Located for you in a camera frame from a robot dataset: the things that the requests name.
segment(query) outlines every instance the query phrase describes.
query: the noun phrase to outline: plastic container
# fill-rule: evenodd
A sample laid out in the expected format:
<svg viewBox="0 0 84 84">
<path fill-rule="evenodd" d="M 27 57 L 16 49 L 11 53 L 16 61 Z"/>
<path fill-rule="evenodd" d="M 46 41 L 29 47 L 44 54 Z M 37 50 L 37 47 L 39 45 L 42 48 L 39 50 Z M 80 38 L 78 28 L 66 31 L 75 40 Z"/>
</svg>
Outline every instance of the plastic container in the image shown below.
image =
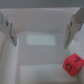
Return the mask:
<svg viewBox="0 0 84 84">
<path fill-rule="evenodd" d="M 84 59 L 83 27 L 64 49 L 66 25 L 78 9 L 2 9 L 13 23 L 18 45 L 1 34 L 0 84 L 84 84 L 84 69 L 71 77 L 62 67 L 74 53 Z"/>
</svg>

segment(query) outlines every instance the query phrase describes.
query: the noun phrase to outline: red object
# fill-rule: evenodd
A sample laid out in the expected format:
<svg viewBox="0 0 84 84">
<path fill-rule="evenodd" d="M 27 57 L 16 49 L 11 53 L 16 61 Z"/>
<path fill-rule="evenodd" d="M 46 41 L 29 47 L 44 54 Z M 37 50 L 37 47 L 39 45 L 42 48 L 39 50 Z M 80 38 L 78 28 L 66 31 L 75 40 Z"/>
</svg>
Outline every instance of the red object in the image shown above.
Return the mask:
<svg viewBox="0 0 84 84">
<path fill-rule="evenodd" d="M 83 64 L 84 64 L 84 60 L 77 54 L 73 54 L 65 59 L 63 68 L 71 76 L 74 76 L 82 70 Z"/>
</svg>

